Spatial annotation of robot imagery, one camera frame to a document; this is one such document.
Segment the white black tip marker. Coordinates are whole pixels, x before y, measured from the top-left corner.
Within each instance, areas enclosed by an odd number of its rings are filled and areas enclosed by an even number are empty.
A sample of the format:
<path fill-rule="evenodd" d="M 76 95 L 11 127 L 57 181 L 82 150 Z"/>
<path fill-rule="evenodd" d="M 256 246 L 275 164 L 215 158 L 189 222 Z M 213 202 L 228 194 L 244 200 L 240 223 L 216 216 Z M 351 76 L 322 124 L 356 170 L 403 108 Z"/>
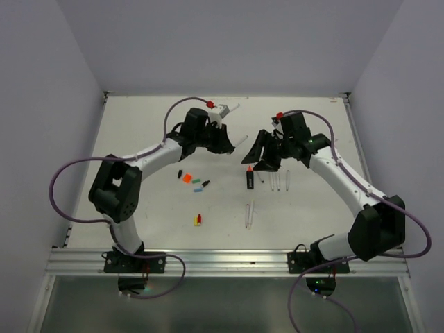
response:
<path fill-rule="evenodd" d="M 257 174 L 257 177 L 259 178 L 259 181 L 260 181 L 261 183 L 264 183 L 264 179 L 263 179 L 263 177 L 261 176 L 260 172 L 256 171 L 256 174 Z"/>

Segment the orange highlighter cap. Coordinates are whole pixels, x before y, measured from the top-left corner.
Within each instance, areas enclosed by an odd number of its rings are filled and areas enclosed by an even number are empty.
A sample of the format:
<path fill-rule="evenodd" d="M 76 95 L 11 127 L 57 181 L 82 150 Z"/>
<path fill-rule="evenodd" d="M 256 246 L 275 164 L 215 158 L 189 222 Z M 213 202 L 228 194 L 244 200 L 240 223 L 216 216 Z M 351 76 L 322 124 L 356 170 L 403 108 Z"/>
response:
<path fill-rule="evenodd" d="M 190 183 L 192 181 L 192 175 L 187 173 L 183 176 L 182 180 L 186 183 Z"/>

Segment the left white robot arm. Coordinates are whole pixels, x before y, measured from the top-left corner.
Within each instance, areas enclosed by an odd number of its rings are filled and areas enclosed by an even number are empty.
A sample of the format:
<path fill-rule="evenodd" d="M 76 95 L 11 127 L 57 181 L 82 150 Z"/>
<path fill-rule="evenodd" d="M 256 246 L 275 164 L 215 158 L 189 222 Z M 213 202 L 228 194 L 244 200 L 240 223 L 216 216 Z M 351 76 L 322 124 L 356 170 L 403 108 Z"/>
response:
<path fill-rule="evenodd" d="M 109 155 L 101 163 L 88 198 L 109 223 L 114 247 L 122 253 L 119 263 L 128 272 L 137 272 L 144 264 L 144 244 L 133 218 L 142 182 L 165 166 L 185 159 L 197 148 L 231 154 L 234 146 L 223 123 L 231 112 L 226 105 L 210 111 L 191 108 L 185 120 L 167 133 L 159 146 L 140 151 L 134 160 L 114 161 L 114 156 Z"/>

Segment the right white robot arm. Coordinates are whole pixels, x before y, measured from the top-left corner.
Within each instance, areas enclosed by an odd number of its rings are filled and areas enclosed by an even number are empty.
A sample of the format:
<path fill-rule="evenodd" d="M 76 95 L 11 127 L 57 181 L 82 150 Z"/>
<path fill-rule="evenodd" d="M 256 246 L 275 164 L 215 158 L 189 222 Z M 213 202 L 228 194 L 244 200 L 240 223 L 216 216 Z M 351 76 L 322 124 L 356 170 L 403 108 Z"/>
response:
<path fill-rule="evenodd" d="M 295 159 L 318 174 L 347 205 L 354 218 L 349 231 L 311 244 L 309 264 L 325 272 L 334 260 L 357 257 L 362 261 L 383 255 L 405 240 L 404 201 L 388 197 L 366 182 L 339 156 L 333 136 L 314 135 L 305 111 L 279 113 L 272 118 L 273 132 L 261 130 L 243 164 L 256 171 L 277 172 L 283 159 Z"/>

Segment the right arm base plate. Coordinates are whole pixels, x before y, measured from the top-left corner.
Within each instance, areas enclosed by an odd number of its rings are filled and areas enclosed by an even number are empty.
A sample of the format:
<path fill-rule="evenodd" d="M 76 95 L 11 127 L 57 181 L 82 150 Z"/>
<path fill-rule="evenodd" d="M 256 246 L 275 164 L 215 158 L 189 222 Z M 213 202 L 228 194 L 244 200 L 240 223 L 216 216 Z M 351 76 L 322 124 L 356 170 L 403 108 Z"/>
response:
<path fill-rule="evenodd" d="M 302 252 L 288 252 L 287 253 L 287 266 L 290 274 L 303 273 L 313 267 L 321 266 L 316 270 L 311 271 L 311 273 L 316 274 L 328 274 L 328 273 L 339 273 L 347 274 L 350 272 L 350 267 L 347 262 L 340 262 L 338 264 L 328 264 L 327 261 L 321 259 L 317 260 L 307 251 Z"/>

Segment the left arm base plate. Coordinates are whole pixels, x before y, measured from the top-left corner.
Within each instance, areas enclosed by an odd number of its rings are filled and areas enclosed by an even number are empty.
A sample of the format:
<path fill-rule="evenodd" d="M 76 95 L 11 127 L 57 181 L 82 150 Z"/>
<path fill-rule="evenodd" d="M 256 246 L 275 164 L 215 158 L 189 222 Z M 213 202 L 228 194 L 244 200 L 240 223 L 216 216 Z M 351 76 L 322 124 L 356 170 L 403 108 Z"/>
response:
<path fill-rule="evenodd" d="M 162 252 L 148 252 L 143 259 L 125 255 L 114 249 L 101 254 L 105 260 L 103 271 L 105 273 L 157 273 L 164 272 L 166 254 Z"/>

